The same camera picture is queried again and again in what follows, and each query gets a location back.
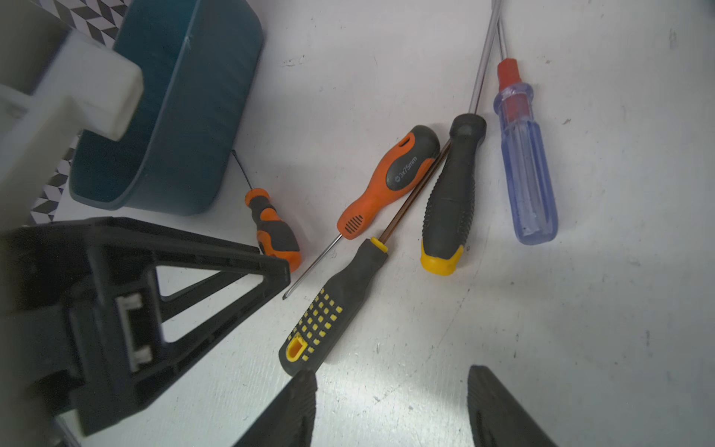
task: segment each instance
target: clear blue handle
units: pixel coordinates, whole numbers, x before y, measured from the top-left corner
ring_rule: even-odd
[[[556,203],[532,99],[533,90],[524,82],[506,87],[494,99],[514,231],[526,245],[548,242],[558,232]]]

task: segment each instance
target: screwdriver handle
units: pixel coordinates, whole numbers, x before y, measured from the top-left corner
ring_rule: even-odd
[[[474,156],[487,123],[474,113],[452,122],[452,147],[427,201],[422,227],[422,266],[436,275],[451,275],[464,252],[474,215]]]
[[[368,286],[387,258],[384,244],[366,239],[350,264],[325,283],[278,351],[286,373],[317,371],[363,306]]]
[[[498,65],[498,75],[500,91],[494,99],[494,112],[501,125],[514,231],[523,244],[541,244],[556,237],[558,216],[541,128],[531,109],[533,90],[521,81],[515,59],[504,59]]]
[[[467,409],[477,447],[556,447],[486,366],[469,368]]]
[[[296,271],[302,260],[298,241],[293,230],[271,205],[268,192],[260,188],[250,190],[246,194],[246,205],[251,209],[253,222],[256,222],[256,236],[263,254],[285,259],[290,271]]]
[[[337,231],[355,239],[380,210],[411,191],[439,155],[440,140],[432,129],[415,126],[380,160],[368,188],[337,221]]]

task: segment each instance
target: blue transparent screwdriver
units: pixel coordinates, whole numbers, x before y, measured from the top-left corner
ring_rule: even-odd
[[[497,67],[499,94],[494,112],[501,125],[501,152],[519,242],[537,245],[556,237],[558,218],[551,189],[541,128],[534,121],[531,85],[521,81],[516,59],[506,52],[503,20],[498,24],[502,61]]]

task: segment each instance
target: white table surface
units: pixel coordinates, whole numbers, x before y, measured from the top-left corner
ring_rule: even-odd
[[[252,2],[265,48],[236,148],[295,230],[300,273],[382,155],[416,124],[444,143],[469,103],[488,0]],[[457,272],[419,264],[423,195],[370,298],[317,374],[314,446],[470,446],[469,366],[489,366],[560,446],[705,446],[715,434],[715,4],[505,0],[506,34],[546,146],[561,228],[513,233],[488,71],[476,213]],[[120,210],[254,243],[229,168],[195,217]],[[366,233],[378,235],[400,203]],[[110,213],[65,193],[57,218]],[[342,241],[147,410],[85,446],[231,446],[289,377],[277,349],[362,238]],[[166,276],[179,287],[183,272]],[[186,330],[240,293],[233,285]]]

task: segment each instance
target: scuff mark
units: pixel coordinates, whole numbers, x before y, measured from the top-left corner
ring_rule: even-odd
[[[668,41],[669,41],[670,49],[678,48],[678,35],[672,28],[671,28],[670,35],[668,35]]]
[[[283,61],[284,67],[295,67],[296,65],[303,65],[305,63],[305,55],[301,57],[292,57],[287,61]]]
[[[420,444],[420,447],[423,447],[422,441],[420,441],[420,435],[417,434],[417,431],[413,428],[412,431],[415,432],[415,437],[417,438],[417,442]]]

